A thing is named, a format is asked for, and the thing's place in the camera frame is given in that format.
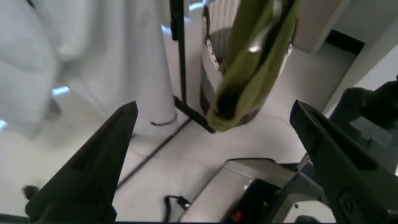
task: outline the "white garment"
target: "white garment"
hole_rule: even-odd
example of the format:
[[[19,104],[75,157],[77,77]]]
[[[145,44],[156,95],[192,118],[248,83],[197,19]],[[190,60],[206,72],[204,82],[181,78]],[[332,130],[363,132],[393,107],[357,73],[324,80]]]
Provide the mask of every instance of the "white garment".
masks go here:
[[[35,12],[29,9],[26,2],[24,8],[31,14],[33,11],[38,15],[48,39],[57,52],[57,57],[62,60],[62,71],[58,74],[61,83],[71,91],[77,92],[104,118],[108,118],[123,104],[136,101],[139,114],[135,133],[166,135],[176,128],[176,122],[164,127],[151,125],[151,122],[168,123],[175,118],[158,1],[32,2]],[[35,38],[44,42],[47,41],[47,37],[37,35]],[[51,55],[51,58],[49,61],[54,61],[53,67],[56,67],[56,56]],[[46,95],[35,95],[31,99],[34,103],[38,100],[43,101],[42,105],[38,106],[41,108],[41,114],[34,115],[36,123],[40,122],[36,117],[43,118],[45,114],[50,87],[57,76],[56,69],[51,72],[53,79],[40,79],[40,84],[45,83],[45,86],[48,86],[45,89]],[[3,96],[1,99],[3,98],[12,99],[9,96]],[[10,111],[23,106],[20,102],[15,102],[14,105],[16,107]],[[23,116],[29,117],[32,114],[24,113],[18,119],[24,119]]]
[[[0,119],[32,136],[49,106],[60,61],[26,0],[0,1]]]

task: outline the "laundry basket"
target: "laundry basket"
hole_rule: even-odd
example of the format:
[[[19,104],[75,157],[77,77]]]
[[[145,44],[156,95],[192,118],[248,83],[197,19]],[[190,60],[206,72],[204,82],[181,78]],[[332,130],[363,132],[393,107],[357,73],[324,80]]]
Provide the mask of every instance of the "laundry basket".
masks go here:
[[[203,9],[203,23],[205,38],[201,51],[201,88],[200,105],[204,113],[210,109],[210,104],[214,102],[218,87],[223,80],[220,72],[220,64],[223,60],[224,50],[227,46],[231,28],[233,26],[235,15],[238,11],[240,0],[216,0],[207,4]],[[287,57],[292,51],[292,40],[297,29],[297,20],[295,30],[290,38],[289,48],[284,57],[280,72],[285,65]],[[238,125],[246,124],[252,121],[259,110],[262,108],[264,100],[248,111],[240,120]]]

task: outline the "clothing rack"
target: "clothing rack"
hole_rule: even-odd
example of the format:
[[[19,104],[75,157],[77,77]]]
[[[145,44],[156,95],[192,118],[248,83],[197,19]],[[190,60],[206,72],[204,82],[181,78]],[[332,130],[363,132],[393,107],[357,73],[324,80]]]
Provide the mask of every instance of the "clothing rack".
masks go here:
[[[170,0],[171,23],[170,30],[172,32],[172,40],[178,42],[178,54],[180,62],[180,89],[181,100],[174,96],[174,105],[177,109],[187,115],[194,122],[199,124],[209,133],[216,131],[211,128],[207,120],[200,113],[188,106],[187,103],[187,76],[185,67],[185,33],[184,33],[184,6],[183,0]]]

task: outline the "white wall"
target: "white wall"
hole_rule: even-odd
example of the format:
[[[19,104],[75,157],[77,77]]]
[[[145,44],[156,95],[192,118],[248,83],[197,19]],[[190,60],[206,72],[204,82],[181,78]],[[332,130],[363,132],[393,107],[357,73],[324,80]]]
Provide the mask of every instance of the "white wall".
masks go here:
[[[369,43],[398,15],[397,0],[351,0],[335,29]]]
[[[376,89],[382,83],[391,80],[394,77],[392,74],[398,73],[398,68],[396,69],[398,61],[393,61],[394,58],[392,58],[398,50],[396,49],[397,45],[398,17],[376,40],[365,45],[329,99],[323,112],[327,114],[332,110],[347,88],[360,85],[364,88]]]

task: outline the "black baseboard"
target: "black baseboard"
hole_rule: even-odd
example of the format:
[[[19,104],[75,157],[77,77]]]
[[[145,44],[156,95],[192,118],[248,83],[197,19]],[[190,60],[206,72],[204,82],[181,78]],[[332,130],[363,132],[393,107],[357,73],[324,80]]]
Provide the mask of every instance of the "black baseboard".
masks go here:
[[[330,31],[328,37],[326,38],[326,43],[332,44],[355,55],[358,55],[365,45],[364,42],[350,37],[337,30]]]

